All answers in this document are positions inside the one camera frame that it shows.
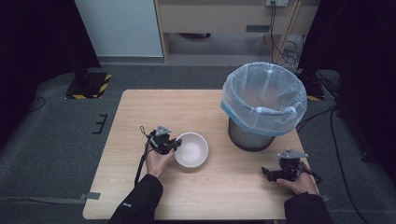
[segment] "person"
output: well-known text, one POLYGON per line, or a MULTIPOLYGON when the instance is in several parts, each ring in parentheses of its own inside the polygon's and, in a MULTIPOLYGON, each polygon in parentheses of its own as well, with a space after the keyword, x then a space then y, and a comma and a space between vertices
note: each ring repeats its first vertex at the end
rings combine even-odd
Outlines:
MULTIPOLYGON (((174 153, 175 151, 171 149, 166 155, 161 155, 154 150, 147 154, 145 162, 148 173, 120 203, 108 224, 153 222, 155 209, 163 195, 163 185, 159 178, 169 161, 174 158, 174 153)), ((284 204, 288 224, 332 223, 311 175, 301 173, 294 182, 284 179, 278 179, 276 182, 280 186, 290 188, 296 194, 284 204)))

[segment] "wooden tabletop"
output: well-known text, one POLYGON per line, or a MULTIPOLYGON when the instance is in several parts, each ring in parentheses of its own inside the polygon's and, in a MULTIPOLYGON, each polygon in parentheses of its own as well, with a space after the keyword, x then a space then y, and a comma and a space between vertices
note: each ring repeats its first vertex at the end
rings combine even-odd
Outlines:
POLYGON ((134 188, 147 140, 140 126, 149 133, 162 125, 172 131, 171 138, 199 133, 209 145, 209 156, 194 169, 170 162, 160 179, 164 191, 156 219, 285 219, 283 203, 292 192, 268 182, 261 167, 279 170, 277 154, 287 148, 303 152, 297 132, 276 137, 260 152, 239 149, 229 138, 221 97, 222 90, 125 91, 91 187, 100 197, 87 200, 83 216, 112 216, 134 188))

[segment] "bowl rim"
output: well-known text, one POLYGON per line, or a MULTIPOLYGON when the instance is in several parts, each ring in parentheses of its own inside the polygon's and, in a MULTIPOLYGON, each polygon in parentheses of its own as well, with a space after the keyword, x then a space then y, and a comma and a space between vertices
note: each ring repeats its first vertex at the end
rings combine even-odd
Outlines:
POLYGON ((206 159, 207 159, 207 157, 208 157, 208 155, 209 155, 209 146, 208 146, 208 144, 207 144, 207 142, 206 142, 206 139, 205 139, 203 136, 201 136, 201 135, 198 134, 198 133, 194 133, 194 132, 182 133, 181 135, 179 135, 179 136, 177 137, 177 140, 180 139, 182 136, 188 135, 188 134, 192 134, 192 135, 198 136, 198 137, 200 137, 200 138, 204 141, 204 143, 205 143, 205 149, 204 149, 204 150, 201 150, 201 151, 203 151, 203 152, 205 153, 205 158, 202 160, 201 163, 199 163, 199 164, 197 164, 197 165, 183 164, 183 162, 180 162, 180 161, 177 159, 177 156, 176 156, 177 150, 176 150, 176 152, 175 152, 175 159, 176 159, 176 161, 177 161, 180 165, 182 165, 182 166, 184 166, 184 167, 187 167, 187 168, 196 168, 196 167, 198 167, 198 166, 204 164, 204 162, 206 161, 206 159))

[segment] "person's left hand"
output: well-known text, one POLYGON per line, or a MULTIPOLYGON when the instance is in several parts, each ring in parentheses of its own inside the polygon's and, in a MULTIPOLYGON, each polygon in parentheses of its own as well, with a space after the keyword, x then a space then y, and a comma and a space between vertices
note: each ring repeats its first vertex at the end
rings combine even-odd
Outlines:
POLYGON ((148 169, 148 174, 160 178, 169 161, 174 158, 174 154, 174 149, 171 149, 166 155, 161 155, 155 150, 151 150, 146 156, 146 167, 148 169))

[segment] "black curtain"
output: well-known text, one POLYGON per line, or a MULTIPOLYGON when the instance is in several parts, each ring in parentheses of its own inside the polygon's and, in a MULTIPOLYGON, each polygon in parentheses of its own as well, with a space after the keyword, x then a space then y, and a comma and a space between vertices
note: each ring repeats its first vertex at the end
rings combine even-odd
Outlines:
POLYGON ((369 159, 396 184, 396 1, 322 0, 299 67, 340 74, 337 104, 369 159))
POLYGON ((100 64, 74 1, 0 0, 0 146, 38 84, 84 67, 100 64))

